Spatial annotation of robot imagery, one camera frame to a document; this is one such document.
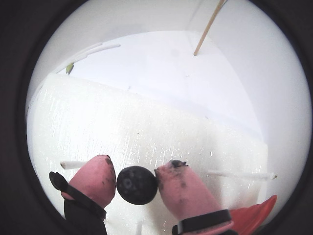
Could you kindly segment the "pink sleeved gripper finger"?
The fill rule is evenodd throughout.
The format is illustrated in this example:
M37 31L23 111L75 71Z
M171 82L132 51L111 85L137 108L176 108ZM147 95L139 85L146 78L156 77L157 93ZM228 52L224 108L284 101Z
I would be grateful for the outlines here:
M50 172L52 185L64 199L65 219L81 235L106 235L105 207L115 196L116 175L108 155L87 161L67 182L58 172Z
M164 205L177 219L174 235L235 235L229 210L223 209L192 168L171 160L155 169Z

